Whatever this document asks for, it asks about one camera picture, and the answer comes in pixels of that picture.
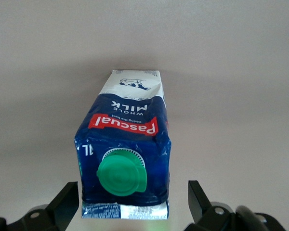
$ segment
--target white carton top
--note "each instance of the white carton top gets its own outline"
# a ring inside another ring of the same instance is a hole
[[[159,71],[113,70],[100,94],[138,101],[159,96],[164,101]]]

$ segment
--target red label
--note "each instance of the red label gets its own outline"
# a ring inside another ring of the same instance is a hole
[[[107,114],[94,114],[90,120],[88,128],[117,128],[146,136],[155,136],[158,133],[158,120],[154,117],[150,122],[145,124],[135,124],[125,122]]]

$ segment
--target screw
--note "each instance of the screw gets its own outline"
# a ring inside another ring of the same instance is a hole
[[[36,212],[36,213],[32,213],[31,215],[30,215],[30,218],[37,218],[39,216],[39,213],[38,212]]]
[[[266,219],[264,216],[258,214],[257,217],[262,223],[266,223]]]
[[[225,211],[219,207],[216,207],[214,211],[219,215],[223,215],[225,213]]]

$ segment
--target blue milk carton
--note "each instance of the blue milk carton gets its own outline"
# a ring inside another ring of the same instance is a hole
[[[171,141],[159,71],[114,70],[75,146],[83,218],[168,218]]]

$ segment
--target green cap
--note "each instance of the green cap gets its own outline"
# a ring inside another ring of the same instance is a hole
[[[146,169],[126,149],[114,149],[110,152],[100,163],[96,175],[103,188],[116,196],[128,196],[146,190]]]

